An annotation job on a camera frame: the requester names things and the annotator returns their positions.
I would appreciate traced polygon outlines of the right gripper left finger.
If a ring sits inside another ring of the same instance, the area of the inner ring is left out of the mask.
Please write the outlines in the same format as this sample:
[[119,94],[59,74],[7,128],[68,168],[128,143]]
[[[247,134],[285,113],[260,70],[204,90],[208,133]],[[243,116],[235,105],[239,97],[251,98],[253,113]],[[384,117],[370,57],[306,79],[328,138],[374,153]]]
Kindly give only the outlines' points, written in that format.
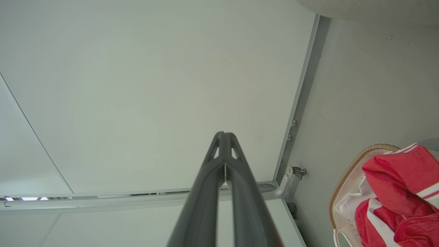
[[214,247],[218,192],[225,181],[224,132],[215,134],[185,201],[168,247]]

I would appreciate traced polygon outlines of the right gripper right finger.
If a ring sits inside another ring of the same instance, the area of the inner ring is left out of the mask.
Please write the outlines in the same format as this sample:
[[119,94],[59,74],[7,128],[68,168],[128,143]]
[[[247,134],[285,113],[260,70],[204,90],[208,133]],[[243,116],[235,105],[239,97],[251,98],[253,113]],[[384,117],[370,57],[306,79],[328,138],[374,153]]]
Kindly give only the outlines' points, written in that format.
[[251,172],[237,137],[227,132],[226,177],[232,186],[236,247],[282,247],[262,193]]

